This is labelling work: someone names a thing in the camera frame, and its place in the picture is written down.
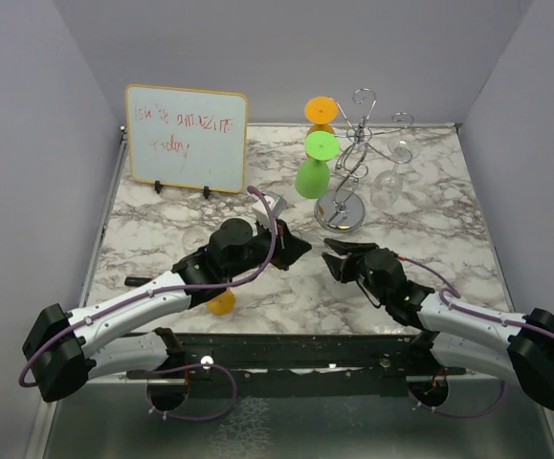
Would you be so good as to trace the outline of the clear wine glass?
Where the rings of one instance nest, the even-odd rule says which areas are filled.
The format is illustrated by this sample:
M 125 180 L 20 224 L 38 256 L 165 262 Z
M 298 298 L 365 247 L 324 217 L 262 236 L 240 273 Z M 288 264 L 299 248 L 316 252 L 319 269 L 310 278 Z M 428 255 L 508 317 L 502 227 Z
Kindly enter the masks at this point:
M 412 138 L 400 136 L 389 141 L 386 157 L 392 168 L 379 173 L 370 190 L 370 203 L 375 208 L 385 210 L 395 204 L 404 186 L 398 167 L 411 163 L 418 156 L 419 146 Z

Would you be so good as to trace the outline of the clear short glass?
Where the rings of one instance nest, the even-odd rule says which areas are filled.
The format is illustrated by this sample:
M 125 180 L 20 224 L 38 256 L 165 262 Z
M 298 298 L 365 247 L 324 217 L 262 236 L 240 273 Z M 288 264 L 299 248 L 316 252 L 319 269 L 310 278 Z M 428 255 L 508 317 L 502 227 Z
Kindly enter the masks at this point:
M 186 229 L 181 238 L 185 254 L 193 253 L 209 243 L 210 235 L 202 228 Z

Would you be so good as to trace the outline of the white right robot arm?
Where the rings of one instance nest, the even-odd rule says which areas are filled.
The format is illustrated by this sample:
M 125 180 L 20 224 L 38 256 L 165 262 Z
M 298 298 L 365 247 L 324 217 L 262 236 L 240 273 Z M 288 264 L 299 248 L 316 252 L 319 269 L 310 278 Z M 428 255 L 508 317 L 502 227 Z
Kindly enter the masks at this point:
M 407 279 L 405 257 L 375 243 L 327 238 L 322 258 L 335 280 L 354 282 L 375 308 L 429 338 L 410 349 L 411 366 L 466 368 L 517 385 L 554 411 L 554 315 L 496 312 L 462 301 L 451 283 L 440 291 Z

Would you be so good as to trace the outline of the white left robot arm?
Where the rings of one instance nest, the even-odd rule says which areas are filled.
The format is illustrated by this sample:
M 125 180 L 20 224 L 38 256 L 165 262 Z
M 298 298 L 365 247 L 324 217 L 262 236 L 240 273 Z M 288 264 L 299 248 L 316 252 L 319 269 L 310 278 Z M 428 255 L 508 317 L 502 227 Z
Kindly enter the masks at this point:
M 286 271 L 310 249 L 282 220 L 251 226 L 231 218 L 206 245 L 124 295 L 70 311 L 44 308 L 22 345 L 19 384 L 38 388 L 47 403 L 64 399 L 99 375 L 121 372 L 108 353 L 133 330 L 249 283 L 268 265 Z

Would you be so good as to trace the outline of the orange plastic glass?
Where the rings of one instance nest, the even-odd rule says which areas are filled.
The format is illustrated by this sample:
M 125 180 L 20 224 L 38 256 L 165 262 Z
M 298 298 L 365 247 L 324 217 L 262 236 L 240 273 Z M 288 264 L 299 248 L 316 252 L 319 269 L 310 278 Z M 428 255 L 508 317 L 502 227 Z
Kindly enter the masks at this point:
M 312 123 L 307 131 L 310 135 L 315 132 L 334 133 L 330 123 L 338 116 L 337 102 L 330 97 L 320 96 L 309 99 L 304 106 L 304 116 Z
M 216 296 L 207 303 L 208 310 L 216 316 L 224 316 L 231 313 L 235 306 L 235 294 L 232 290 Z

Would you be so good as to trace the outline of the green plastic wine glass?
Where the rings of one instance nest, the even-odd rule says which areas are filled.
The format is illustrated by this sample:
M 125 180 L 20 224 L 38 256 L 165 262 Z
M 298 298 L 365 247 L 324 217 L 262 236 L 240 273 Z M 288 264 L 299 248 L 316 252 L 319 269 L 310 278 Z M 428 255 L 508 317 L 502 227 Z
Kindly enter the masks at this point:
M 295 189 L 303 198 L 317 199 L 328 189 L 328 162 L 339 153 L 339 142 L 329 132 L 316 131 L 305 138 L 303 146 L 307 158 L 299 166 Z

